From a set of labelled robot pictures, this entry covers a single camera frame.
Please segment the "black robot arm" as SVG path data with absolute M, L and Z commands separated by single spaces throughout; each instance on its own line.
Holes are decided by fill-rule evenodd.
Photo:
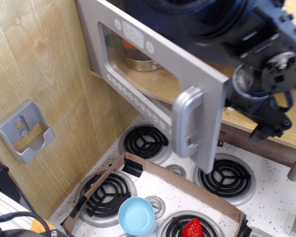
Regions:
M 296 26 L 282 0 L 126 0 L 124 10 L 195 56 L 201 47 L 241 62 L 226 106 L 257 123 L 253 142 L 280 137 L 296 89 Z

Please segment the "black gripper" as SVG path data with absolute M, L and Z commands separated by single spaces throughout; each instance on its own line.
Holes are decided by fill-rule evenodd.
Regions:
M 258 92 L 251 96 L 232 91 L 227 93 L 225 105 L 233 107 L 257 123 L 250 135 L 250 141 L 258 143 L 267 140 L 270 136 L 281 137 L 292 127 L 292 122 L 286 116 L 286 112 L 293 106 L 293 97 L 288 91 L 284 95 L 287 107 L 279 106 L 273 95 Z

